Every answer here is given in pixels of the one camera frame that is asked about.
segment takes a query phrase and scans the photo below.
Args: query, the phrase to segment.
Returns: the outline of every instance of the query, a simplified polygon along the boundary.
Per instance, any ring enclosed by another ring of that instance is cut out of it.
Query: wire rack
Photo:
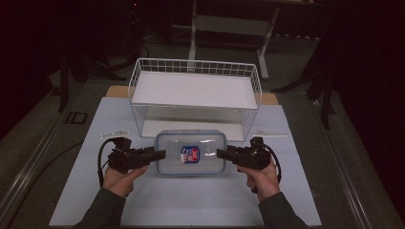
[[[259,75],[257,68],[254,64],[246,63],[233,63],[233,62],[219,62],[219,61],[203,61],[203,60],[181,60],[181,59],[157,59],[157,58],[140,58],[134,68],[133,75],[130,80],[128,96],[132,102],[134,116],[138,125],[139,133],[142,135],[142,130],[147,116],[147,111],[150,106],[142,106],[133,103],[132,98],[135,95],[136,86],[139,83],[139,78],[143,72],[152,73],[184,73],[187,76],[194,75],[217,75],[229,77],[248,77],[251,82],[251,90],[254,93],[256,101],[256,109],[253,110],[240,110],[238,111],[239,122],[241,124],[243,140],[247,137],[250,126],[254,120],[262,101],[262,89],[260,85]],[[194,111],[198,111],[199,116],[201,113],[211,116],[216,112],[215,109],[196,109],[176,107],[164,109],[161,108],[163,113],[167,113],[167,109],[172,109],[175,113],[180,113],[179,110],[190,113],[191,116]]]

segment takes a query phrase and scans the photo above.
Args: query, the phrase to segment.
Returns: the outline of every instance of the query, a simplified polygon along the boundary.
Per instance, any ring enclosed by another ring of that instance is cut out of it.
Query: person's right hand
[[[238,166],[238,169],[247,174],[247,187],[251,189],[257,187],[259,201],[280,193],[276,167],[273,162],[270,162],[263,170],[249,169],[242,166]]]

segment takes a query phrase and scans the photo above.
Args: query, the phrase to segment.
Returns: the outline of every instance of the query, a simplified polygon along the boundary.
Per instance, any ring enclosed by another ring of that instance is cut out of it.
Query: white wire basket
[[[139,134],[219,130],[245,141],[262,101],[253,64],[140,58],[128,96]]]

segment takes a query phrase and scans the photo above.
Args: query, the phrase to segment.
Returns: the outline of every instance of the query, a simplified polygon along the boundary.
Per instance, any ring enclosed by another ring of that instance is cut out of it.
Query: small box
[[[224,171],[224,160],[217,149],[226,149],[224,133],[215,130],[162,131],[156,137],[156,150],[165,150],[158,161],[158,172],[167,176],[215,175]]]

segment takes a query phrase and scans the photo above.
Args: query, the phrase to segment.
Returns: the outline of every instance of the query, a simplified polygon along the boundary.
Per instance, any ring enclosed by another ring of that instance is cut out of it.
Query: forearm
[[[264,199],[259,204],[266,229],[309,228],[297,217],[283,193]]]
[[[74,228],[120,228],[125,198],[101,188],[83,220]]]

